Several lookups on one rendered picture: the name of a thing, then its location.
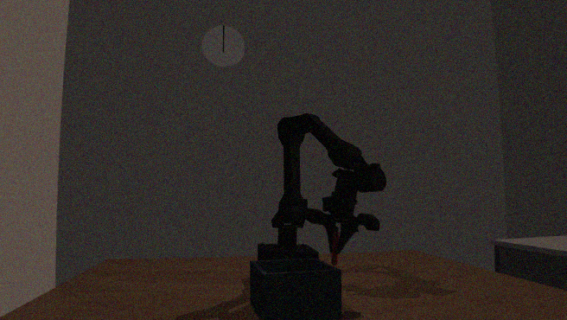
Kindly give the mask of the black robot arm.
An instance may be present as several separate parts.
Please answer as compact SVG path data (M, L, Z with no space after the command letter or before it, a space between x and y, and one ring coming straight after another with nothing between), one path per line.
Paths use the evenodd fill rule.
M379 163L368 164L361 150L340 139L314 114L282 118L277 124L278 138L283 145L283 183L284 193L278 211L271 220L272 227L278 228L277 245L279 249L300 249L296 245L297 229L303 228L304 212L308 208L300 189L300 145L305 133L310 132L328 151L328 156L338 169L332 176L337 178L335 190L345 189L354 193L378 192L384 190L386 177ZM351 171L354 170L354 171ZM324 212L343 210L352 212L353 195L345 192L337 195L332 192L322 198ZM289 224L291 225L284 225Z

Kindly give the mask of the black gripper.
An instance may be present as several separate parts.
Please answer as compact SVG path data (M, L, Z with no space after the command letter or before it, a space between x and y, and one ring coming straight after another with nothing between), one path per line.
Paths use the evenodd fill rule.
M353 195L354 206L352 207L351 213L343 210L340 213L329 211L330 214L324 214L320 209L307 208L304 212L303 219L313 224L323 225L326 228L331 253L333 252L334 233L339 232L336 222L344 223L341 224L341 235L337 247L337 253L339 254L354 232L359 232L358 225L364 225L367 230L379 231L379 220L373 214L358 214L357 217L354 216L355 205L358 203L356 193L345 189L337 189L335 192L337 192L337 195L344 195L345 192L349 192L350 195Z

